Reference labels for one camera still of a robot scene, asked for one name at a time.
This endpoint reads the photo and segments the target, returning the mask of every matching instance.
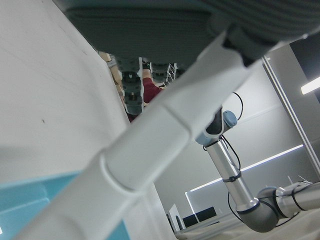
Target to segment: white wall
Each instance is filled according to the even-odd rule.
[[[0,4],[0,183],[83,169],[129,125],[107,64],[50,0]]]
[[[246,167],[301,144],[279,98],[261,66],[237,91],[244,110],[238,125],[225,136]],[[224,104],[239,116],[241,104],[232,95]],[[192,214],[185,192],[219,178],[202,146],[191,142],[155,182],[164,210],[176,204],[181,217]]]

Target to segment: white robotic arm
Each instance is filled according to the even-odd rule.
[[[245,67],[238,52],[223,47],[224,40],[224,34],[217,37],[179,81],[163,91],[111,147],[99,152],[15,239],[105,239],[252,72],[255,65]]]

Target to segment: black cable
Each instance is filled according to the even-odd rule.
[[[298,212],[297,214],[295,214],[293,217],[291,217],[291,218],[288,219],[287,221],[285,221],[285,222],[283,222],[283,223],[281,223],[281,224],[279,224],[279,225],[276,225],[275,228],[280,227],[280,226],[282,226],[283,224],[286,224],[287,222],[291,221],[291,220],[292,220],[293,218],[295,218],[299,213],[300,213],[300,212]]]
[[[244,112],[244,102],[242,101],[242,98],[238,93],[236,93],[235,91],[233,93],[237,95],[237,97],[240,99],[240,102],[241,102],[241,113],[240,113],[240,116],[237,118],[237,120],[239,121],[242,116],[242,113]]]
[[[232,152],[234,153],[236,159],[238,160],[238,163],[239,163],[239,170],[241,169],[241,163],[240,163],[240,159],[239,159],[239,156],[238,154],[236,153],[236,151],[234,150],[234,148],[231,146],[230,142],[226,139],[226,137],[222,134],[221,135],[221,138],[226,141],[226,143],[229,145],[229,147],[231,148]]]
[[[230,192],[228,192],[228,206],[229,206],[231,212],[233,213],[233,215],[235,215],[236,218],[239,219],[241,222],[244,222],[244,221],[242,221],[242,219],[233,211],[233,209],[232,209],[232,207],[231,207],[231,205],[230,205]]]

